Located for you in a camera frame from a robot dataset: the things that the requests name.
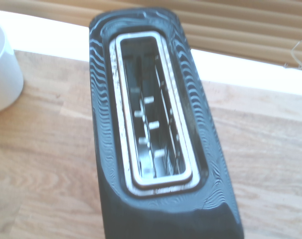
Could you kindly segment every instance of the metal slot rim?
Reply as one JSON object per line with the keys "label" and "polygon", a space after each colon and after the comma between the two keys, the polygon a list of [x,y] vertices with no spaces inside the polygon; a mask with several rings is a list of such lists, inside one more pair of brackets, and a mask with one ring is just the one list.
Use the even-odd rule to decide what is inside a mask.
{"label": "metal slot rim", "polygon": [[[128,33],[128,35],[135,36],[135,37],[141,37],[141,36],[144,37],[144,36],[146,36],[146,33],[150,34],[148,36],[153,36],[153,37],[155,37],[155,39],[157,39],[159,53],[161,51],[162,54],[163,54],[164,51],[165,51],[165,48],[163,47],[161,41],[163,41],[164,38],[161,37],[162,38],[161,39],[158,32],[151,31],[151,32]],[[173,176],[164,176],[164,177],[150,179],[150,180],[148,180],[148,179],[142,179],[141,177],[137,177],[138,179],[139,178],[142,179],[141,182],[137,182],[137,183],[140,183],[140,185],[143,185],[144,183],[146,183],[146,185],[148,186],[149,184],[151,184],[151,182],[148,182],[148,181],[153,181],[152,185],[154,185],[155,181],[159,181],[162,184],[157,184],[157,186],[158,185],[159,186],[163,186],[162,188],[143,189],[142,190],[142,189],[137,188],[134,185],[133,179],[135,179],[135,177],[131,177],[132,172],[131,172],[130,163],[129,163],[129,161],[130,161],[129,158],[130,157],[129,157],[129,148],[128,148],[128,139],[127,139],[127,136],[129,136],[129,135],[126,133],[128,129],[125,126],[125,115],[124,115],[125,113],[127,113],[131,117],[131,111],[127,111],[126,112],[124,110],[124,108],[123,108],[123,101],[122,100],[123,100],[123,98],[126,98],[126,97],[122,97],[123,96],[123,94],[122,94],[123,91],[121,90],[122,86],[121,86],[121,83],[120,83],[121,80],[119,79],[120,78],[119,72],[120,72],[120,74],[122,73],[122,79],[125,79],[125,75],[124,75],[124,71],[121,72],[118,69],[119,66],[123,67],[123,61],[122,61],[122,56],[121,55],[120,55],[121,57],[117,57],[118,52],[120,52],[120,54],[121,54],[121,51],[117,51],[116,50],[117,49],[117,40],[118,40],[118,46],[120,46],[120,42],[121,42],[120,39],[121,38],[124,39],[125,38],[125,34],[119,35],[116,39],[113,39],[110,42],[109,50],[110,50],[110,56],[111,56],[111,59],[112,59],[112,63],[111,64],[112,64],[112,72],[113,72],[114,91],[115,91],[115,96],[116,96],[116,108],[117,108],[117,115],[118,115],[119,128],[120,128],[121,148],[122,148],[122,156],[123,156],[123,164],[124,164],[125,180],[126,180],[127,188],[129,189],[129,191],[131,193],[133,193],[136,196],[149,196],[149,195],[156,195],[156,194],[165,194],[165,193],[170,193],[170,192],[181,191],[181,190],[184,190],[184,189],[193,188],[193,187],[195,187],[199,183],[199,180],[200,180],[200,176],[199,176],[198,168],[197,168],[197,165],[196,165],[193,149],[191,151],[191,153],[193,154],[193,157],[191,156],[191,158],[193,158],[192,159],[193,162],[189,162],[190,155],[187,154],[186,156],[189,156],[189,157],[185,157],[185,159],[184,159],[185,165],[186,165],[186,170],[185,170],[185,172],[183,174],[173,175]],[[164,63],[166,61],[167,61],[167,59],[161,58],[161,62],[162,63]],[[181,137],[181,135],[178,134],[179,138],[185,138],[184,129],[182,129],[182,135],[183,135],[183,137]],[[137,150],[136,141],[134,140],[133,142],[135,143],[135,150],[134,151],[136,152],[136,154],[135,154],[136,156],[134,158],[138,161],[138,159],[137,159],[138,153],[136,151]],[[195,169],[194,173],[192,172],[190,164],[189,164],[190,167],[187,170],[187,163],[193,164],[192,168],[194,167],[194,164],[195,164],[196,168],[193,168],[193,169]],[[138,169],[138,164],[131,163],[131,165],[132,165],[132,169],[135,170],[136,172],[138,172],[138,175],[140,176],[139,169]],[[167,184],[170,184],[170,181],[176,181],[175,177],[177,177],[177,178],[179,177],[181,179],[181,175],[188,176],[188,174],[189,174],[189,177],[191,179],[189,182],[187,182],[187,183],[185,183],[183,185],[172,185],[172,186],[168,186],[167,185]]]}
{"label": "metal slot rim", "polygon": [[[126,76],[125,76],[125,69],[124,69],[124,64],[123,64],[123,60],[122,60],[122,51],[121,51],[121,41],[124,39],[132,39],[132,38],[141,38],[141,37],[153,37],[154,39],[156,39],[156,43],[159,49],[159,55],[160,55],[160,59],[162,62],[162,67],[163,67],[163,71],[165,72],[166,76],[165,79],[167,81],[168,84],[168,69],[167,66],[165,65],[166,59],[164,57],[164,49],[163,49],[163,45],[162,45],[162,41],[160,38],[159,33],[155,32],[155,31],[149,31],[149,32],[138,32],[138,33],[127,33],[127,34],[122,34],[119,35],[116,38],[116,53],[117,53],[117,59],[118,59],[118,67],[120,69],[120,84],[121,84],[121,89],[122,89],[122,96],[123,96],[123,108],[124,108],[124,112],[125,112],[125,119],[126,119],[126,128],[128,131],[128,136],[129,136],[129,142],[131,142],[131,140],[134,140],[134,130],[133,130],[133,120],[132,120],[132,114],[131,114],[131,109],[128,107],[129,104],[129,94],[128,94],[128,85],[127,85],[127,81],[126,81]],[[170,101],[171,101],[171,106],[173,109],[173,115],[178,115],[177,112],[177,106],[176,106],[176,102],[172,101],[171,98],[174,97],[173,95],[170,96]],[[183,131],[181,129],[181,123],[179,121],[179,119],[175,120],[176,126],[177,126],[177,130],[178,130],[178,135],[180,138],[184,138],[183,135]],[[178,183],[178,182],[185,182],[188,181],[191,177],[192,177],[192,169],[190,166],[190,162],[189,159],[186,157],[184,159],[185,162],[185,171],[182,174],[179,175],[174,175],[174,176],[166,176],[166,177],[160,177],[160,178],[153,178],[153,179],[144,179],[141,177],[141,174],[139,172],[139,168],[138,168],[138,158],[137,158],[137,144],[136,141],[134,140],[135,144],[131,144],[129,143],[129,151],[130,151],[130,155],[131,155],[131,164],[132,164],[132,173],[133,173],[133,180],[136,184],[138,184],[140,187],[143,188],[147,188],[147,187],[154,187],[154,186],[161,186],[164,184],[170,184],[170,183]],[[183,151],[183,155],[188,155],[188,152],[186,150],[186,145],[185,141],[181,141],[180,143],[182,143],[182,151]]]}

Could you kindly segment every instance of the glossy black plastic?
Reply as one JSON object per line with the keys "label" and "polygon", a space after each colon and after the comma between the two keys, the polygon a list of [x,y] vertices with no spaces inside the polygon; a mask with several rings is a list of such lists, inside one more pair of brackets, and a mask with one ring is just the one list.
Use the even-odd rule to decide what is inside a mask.
{"label": "glossy black plastic", "polygon": [[[109,44],[119,34],[150,30],[166,38],[201,181],[189,191],[139,198],[124,178]],[[90,24],[90,80],[106,239],[244,238],[212,115],[177,16],[163,8],[97,16]]]}

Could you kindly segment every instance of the wood grain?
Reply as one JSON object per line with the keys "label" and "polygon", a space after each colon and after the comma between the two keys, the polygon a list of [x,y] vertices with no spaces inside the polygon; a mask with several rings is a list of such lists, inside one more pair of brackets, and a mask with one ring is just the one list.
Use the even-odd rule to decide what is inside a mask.
{"label": "wood grain", "polygon": [[[104,238],[88,62],[16,52],[0,112],[0,239]],[[302,96],[203,82],[247,239],[302,239]]]}

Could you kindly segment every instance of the white cup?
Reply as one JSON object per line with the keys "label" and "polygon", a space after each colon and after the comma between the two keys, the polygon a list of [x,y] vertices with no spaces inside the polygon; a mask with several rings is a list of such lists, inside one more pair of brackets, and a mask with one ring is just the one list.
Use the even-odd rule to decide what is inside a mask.
{"label": "white cup", "polygon": [[20,95],[23,76],[7,36],[0,26],[0,111]]}

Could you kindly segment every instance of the white windowsill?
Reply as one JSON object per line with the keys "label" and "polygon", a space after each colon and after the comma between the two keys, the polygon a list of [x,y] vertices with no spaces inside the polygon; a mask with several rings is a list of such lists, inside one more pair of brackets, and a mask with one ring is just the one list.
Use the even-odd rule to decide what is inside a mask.
{"label": "white windowsill", "polygon": [[[89,29],[0,11],[13,49],[89,61]],[[201,80],[302,95],[302,71],[192,49]]]}

